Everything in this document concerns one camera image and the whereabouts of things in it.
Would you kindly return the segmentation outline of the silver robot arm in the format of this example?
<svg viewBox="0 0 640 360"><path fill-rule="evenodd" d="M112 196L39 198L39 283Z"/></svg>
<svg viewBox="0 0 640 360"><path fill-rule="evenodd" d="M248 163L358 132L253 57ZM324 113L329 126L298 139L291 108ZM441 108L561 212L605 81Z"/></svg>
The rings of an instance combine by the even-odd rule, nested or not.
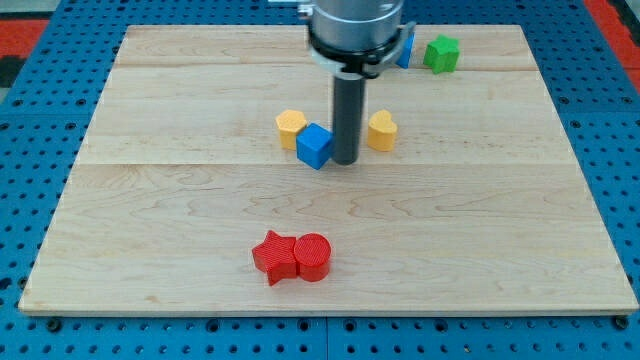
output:
<svg viewBox="0 0 640 360"><path fill-rule="evenodd" d="M359 157L366 82L401 58L416 24L401 22L403 0L273 0L295 7L307 28L309 53L331 76L332 159Z"/></svg>

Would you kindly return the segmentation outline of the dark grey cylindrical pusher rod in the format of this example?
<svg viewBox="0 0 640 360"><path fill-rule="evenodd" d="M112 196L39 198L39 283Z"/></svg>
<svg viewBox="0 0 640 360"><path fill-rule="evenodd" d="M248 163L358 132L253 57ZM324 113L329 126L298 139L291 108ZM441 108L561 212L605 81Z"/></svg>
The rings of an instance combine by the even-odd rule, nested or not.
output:
<svg viewBox="0 0 640 360"><path fill-rule="evenodd" d="M340 165L357 161L363 119L366 80L333 81L333 160Z"/></svg>

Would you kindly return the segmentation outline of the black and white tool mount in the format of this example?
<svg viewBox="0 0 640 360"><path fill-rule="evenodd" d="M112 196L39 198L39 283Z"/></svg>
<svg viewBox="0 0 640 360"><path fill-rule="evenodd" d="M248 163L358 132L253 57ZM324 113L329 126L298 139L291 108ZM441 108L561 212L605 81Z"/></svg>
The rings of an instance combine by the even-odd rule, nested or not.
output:
<svg viewBox="0 0 640 360"><path fill-rule="evenodd" d="M404 54L405 44L413 37L416 23L399 26L395 34L373 49L347 51L324 43L307 27L311 58L321 68L339 79L375 79L394 65Z"/></svg>

